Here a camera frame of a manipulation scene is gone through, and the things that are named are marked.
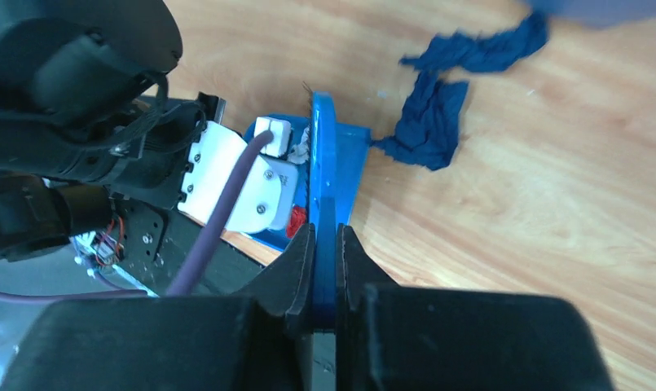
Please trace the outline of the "blue plastic dustpan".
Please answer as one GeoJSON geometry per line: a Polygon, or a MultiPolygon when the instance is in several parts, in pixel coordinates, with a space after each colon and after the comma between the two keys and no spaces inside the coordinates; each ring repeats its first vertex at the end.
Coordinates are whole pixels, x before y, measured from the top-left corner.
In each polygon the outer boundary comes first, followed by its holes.
{"type": "MultiPolygon", "coordinates": [[[[266,117],[277,121],[285,121],[291,127],[287,153],[280,158],[270,158],[268,160],[268,164],[280,175],[283,185],[280,203],[283,207],[288,207],[290,213],[294,205],[305,208],[307,212],[309,163],[307,161],[304,165],[292,164],[287,161],[287,155],[291,147],[300,142],[303,130],[307,126],[310,128],[311,119],[280,113],[272,113],[266,117]]],[[[336,123],[336,132],[336,216],[337,222],[347,223],[350,221],[367,159],[370,130],[356,125],[336,123]]],[[[285,234],[289,219],[290,214],[286,222],[278,222],[275,228],[252,233],[248,237],[275,250],[283,251],[291,240],[285,234]]]]}

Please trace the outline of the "blue hand brush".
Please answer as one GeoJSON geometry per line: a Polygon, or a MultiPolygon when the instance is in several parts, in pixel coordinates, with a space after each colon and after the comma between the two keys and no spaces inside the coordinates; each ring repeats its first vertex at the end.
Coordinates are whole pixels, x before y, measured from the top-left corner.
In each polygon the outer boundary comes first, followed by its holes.
{"type": "Polygon", "coordinates": [[[308,222],[315,228],[312,322],[320,331],[332,330],[336,318],[336,123],[330,94],[314,92],[306,207],[308,222]]]}

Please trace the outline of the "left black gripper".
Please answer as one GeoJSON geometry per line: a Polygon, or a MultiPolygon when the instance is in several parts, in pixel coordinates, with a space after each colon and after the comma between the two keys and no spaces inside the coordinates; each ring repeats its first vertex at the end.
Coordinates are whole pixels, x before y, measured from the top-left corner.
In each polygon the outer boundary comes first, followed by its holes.
{"type": "Polygon", "coordinates": [[[117,200],[173,209],[187,196],[183,176],[194,169],[189,152],[202,137],[203,121],[220,124],[227,101],[200,92],[195,99],[169,99],[165,115],[148,133],[138,160],[119,160],[123,171],[106,188],[117,200]]]}

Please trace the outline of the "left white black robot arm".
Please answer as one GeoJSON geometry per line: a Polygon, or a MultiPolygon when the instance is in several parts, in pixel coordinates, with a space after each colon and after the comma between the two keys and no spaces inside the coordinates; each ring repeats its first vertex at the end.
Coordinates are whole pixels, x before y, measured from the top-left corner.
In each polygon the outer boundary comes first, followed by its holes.
{"type": "Polygon", "coordinates": [[[170,210],[224,101],[169,96],[183,41],[162,1],[0,1],[0,261],[106,227],[113,201],[170,210]]]}

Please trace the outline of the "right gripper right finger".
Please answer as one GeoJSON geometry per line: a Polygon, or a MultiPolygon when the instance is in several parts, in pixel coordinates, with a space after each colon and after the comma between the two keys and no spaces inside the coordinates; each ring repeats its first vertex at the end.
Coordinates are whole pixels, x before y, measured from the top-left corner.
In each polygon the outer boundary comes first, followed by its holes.
{"type": "Polygon", "coordinates": [[[351,226],[336,237],[336,385],[338,390],[368,389],[368,322],[363,298],[370,283],[395,281],[366,253],[351,226]]]}

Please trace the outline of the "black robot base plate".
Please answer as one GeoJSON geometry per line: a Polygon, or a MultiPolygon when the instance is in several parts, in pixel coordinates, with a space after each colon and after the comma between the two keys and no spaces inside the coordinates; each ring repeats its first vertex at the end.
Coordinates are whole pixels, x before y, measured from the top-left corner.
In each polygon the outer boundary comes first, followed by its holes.
{"type": "MultiPolygon", "coordinates": [[[[125,223],[125,249],[114,268],[156,295],[163,295],[201,227],[174,210],[157,209],[140,201],[117,200],[115,205],[125,223]]],[[[261,263],[222,241],[193,292],[214,296],[233,293],[262,269],[261,263]]]]}

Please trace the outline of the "red paper scrap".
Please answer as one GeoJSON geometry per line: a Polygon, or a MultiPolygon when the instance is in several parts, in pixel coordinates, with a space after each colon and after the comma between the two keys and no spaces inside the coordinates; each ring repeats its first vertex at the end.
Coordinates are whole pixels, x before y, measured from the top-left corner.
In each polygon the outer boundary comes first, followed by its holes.
{"type": "Polygon", "coordinates": [[[286,226],[285,229],[286,236],[289,239],[292,239],[296,235],[298,230],[301,228],[301,226],[306,223],[306,221],[307,221],[306,209],[299,205],[294,205],[290,213],[290,219],[288,225],[286,226]]]}

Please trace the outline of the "blue plastic waste bin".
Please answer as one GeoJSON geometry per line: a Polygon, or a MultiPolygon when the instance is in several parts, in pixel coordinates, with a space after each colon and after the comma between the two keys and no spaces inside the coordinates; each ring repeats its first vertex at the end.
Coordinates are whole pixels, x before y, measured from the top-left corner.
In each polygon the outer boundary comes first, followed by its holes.
{"type": "Polygon", "coordinates": [[[656,18],[656,0],[526,0],[534,11],[594,28],[656,18]]]}

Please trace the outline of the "white paper scrap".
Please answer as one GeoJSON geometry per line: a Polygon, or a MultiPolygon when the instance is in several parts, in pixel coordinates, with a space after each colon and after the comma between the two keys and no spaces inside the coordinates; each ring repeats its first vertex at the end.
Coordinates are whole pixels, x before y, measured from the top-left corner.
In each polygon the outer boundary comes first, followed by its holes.
{"type": "Polygon", "coordinates": [[[310,128],[302,133],[300,142],[293,145],[288,152],[287,161],[295,165],[304,165],[310,159],[310,128]]]}

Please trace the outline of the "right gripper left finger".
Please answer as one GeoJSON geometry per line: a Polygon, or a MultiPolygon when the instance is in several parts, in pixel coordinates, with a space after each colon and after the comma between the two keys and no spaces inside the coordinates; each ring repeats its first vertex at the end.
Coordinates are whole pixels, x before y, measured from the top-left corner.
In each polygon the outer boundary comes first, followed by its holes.
{"type": "Polygon", "coordinates": [[[247,389],[309,390],[312,383],[312,286],[315,228],[302,225],[288,247],[240,293],[256,299],[247,389]]]}

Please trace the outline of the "dark blue paper scrap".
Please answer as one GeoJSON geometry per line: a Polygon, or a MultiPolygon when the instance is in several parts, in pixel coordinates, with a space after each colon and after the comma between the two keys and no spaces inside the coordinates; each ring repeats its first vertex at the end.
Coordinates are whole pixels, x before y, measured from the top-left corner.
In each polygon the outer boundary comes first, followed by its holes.
{"type": "Polygon", "coordinates": [[[400,163],[431,171],[448,167],[460,142],[460,114],[469,83],[444,81],[442,75],[453,68],[471,73],[504,72],[539,51],[548,39],[548,19],[537,11],[515,28],[490,36],[463,32],[434,36],[421,55],[400,59],[401,65],[412,67],[418,76],[393,134],[372,145],[400,163]]]}

